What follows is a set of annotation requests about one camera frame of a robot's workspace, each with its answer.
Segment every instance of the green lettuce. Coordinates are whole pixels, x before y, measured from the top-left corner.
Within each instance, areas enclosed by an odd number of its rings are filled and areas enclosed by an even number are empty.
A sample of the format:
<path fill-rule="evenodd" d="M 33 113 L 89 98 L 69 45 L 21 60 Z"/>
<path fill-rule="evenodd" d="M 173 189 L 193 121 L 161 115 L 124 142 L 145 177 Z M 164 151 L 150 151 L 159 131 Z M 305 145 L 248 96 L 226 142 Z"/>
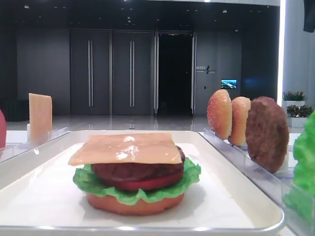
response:
<path fill-rule="evenodd" d="M 312 209 L 315 207 L 315 112 L 305 123 L 305 131 L 295 140 L 294 159 L 298 161 L 294 169 L 294 184 L 283 198 L 286 206 L 296 211 L 307 222 L 314 224 Z"/>
<path fill-rule="evenodd" d="M 110 195 L 115 197 L 117 201 L 122 204 L 134 205 L 140 199 L 148 203 L 154 203 L 164 198 L 176 198 L 183 194 L 191 184 L 199 182 L 200 173 L 200 166 L 195 165 L 189 158 L 186 158 L 183 178 L 175 185 L 146 192 L 141 189 L 139 189 L 138 192 L 130 192 L 107 186 L 94 174 L 91 170 L 91 165 L 85 165 L 82 169 L 76 169 L 73 182 L 84 192 L 92 193 L 99 197 Z"/>

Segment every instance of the door handle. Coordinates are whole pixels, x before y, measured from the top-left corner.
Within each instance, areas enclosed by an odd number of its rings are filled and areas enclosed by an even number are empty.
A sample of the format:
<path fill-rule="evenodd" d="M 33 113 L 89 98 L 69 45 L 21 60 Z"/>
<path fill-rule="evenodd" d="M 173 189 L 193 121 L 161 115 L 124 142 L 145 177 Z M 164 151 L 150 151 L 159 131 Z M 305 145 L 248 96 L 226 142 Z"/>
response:
<path fill-rule="evenodd" d="M 130 88 L 130 107 L 132 107 L 132 40 L 130 41 L 130 74 L 129 74 L 129 79 L 130 79 L 130 85 L 129 85 L 129 88 Z"/>
<path fill-rule="evenodd" d="M 134 41 L 132 41 L 132 107 L 134 107 Z"/>
<path fill-rule="evenodd" d="M 94 106 L 94 63 L 93 63 L 93 41 L 90 40 L 90 49 L 91 49 L 91 107 Z"/>
<path fill-rule="evenodd" d="M 89 107 L 92 106 L 91 103 L 91 44 L 88 41 L 88 83 L 89 83 Z"/>

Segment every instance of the red object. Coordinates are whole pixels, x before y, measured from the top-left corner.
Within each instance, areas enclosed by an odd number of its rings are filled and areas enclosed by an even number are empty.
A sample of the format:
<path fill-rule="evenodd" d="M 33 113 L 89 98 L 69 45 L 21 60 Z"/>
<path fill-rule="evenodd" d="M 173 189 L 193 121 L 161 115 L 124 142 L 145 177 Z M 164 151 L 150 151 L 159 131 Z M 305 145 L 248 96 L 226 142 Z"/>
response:
<path fill-rule="evenodd" d="M 5 118 L 0 110 L 0 148 L 5 147 L 5 140 L 6 140 L 6 123 Z"/>
<path fill-rule="evenodd" d="M 114 186 L 117 189 L 137 191 L 139 188 L 142 190 L 152 190 L 171 186 L 179 182 L 183 178 L 184 170 L 178 171 L 174 174 L 147 179 L 143 181 L 114 181 L 114 180 L 102 180 L 104 183 Z"/>

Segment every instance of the white tray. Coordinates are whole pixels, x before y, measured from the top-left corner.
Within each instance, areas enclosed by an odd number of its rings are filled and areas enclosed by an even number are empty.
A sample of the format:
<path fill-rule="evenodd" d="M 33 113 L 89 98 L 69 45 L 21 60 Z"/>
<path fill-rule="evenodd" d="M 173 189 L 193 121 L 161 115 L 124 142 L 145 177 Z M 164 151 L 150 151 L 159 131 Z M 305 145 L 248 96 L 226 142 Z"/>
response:
<path fill-rule="evenodd" d="M 92 208 L 72 182 L 70 156 L 90 135 L 148 132 L 159 131 L 75 131 L 1 163 L 0 235 L 276 236 L 285 226 L 282 209 L 190 131 L 168 131 L 202 171 L 180 205 L 150 217 Z"/>

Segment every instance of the clear plastic holder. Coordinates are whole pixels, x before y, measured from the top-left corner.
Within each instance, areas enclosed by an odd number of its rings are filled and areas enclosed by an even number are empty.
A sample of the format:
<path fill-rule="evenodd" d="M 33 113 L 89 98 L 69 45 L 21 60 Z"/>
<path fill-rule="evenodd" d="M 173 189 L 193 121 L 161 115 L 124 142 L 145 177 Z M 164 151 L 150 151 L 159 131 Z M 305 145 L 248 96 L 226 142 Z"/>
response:
<path fill-rule="evenodd" d="M 56 139 L 64 134 L 68 133 L 68 128 L 54 129 L 43 135 L 41 138 L 35 141 L 29 141 L 15 146 L 8 146 L 0 149 L 0 163 L 11 159 L 23 152 L 32 150 L 46 142 Z"/>
<path fill-rule="evenodd" d="M 208 140 L 227 160 L 242 172 L 285 211 L 287 226 L 299 236 L 315 235 L 315 198 L 292 179 L 292 173 L 275 176 L 253 162 L 239 147 L 223 142 L 213 131 L 205 128 Z"/>

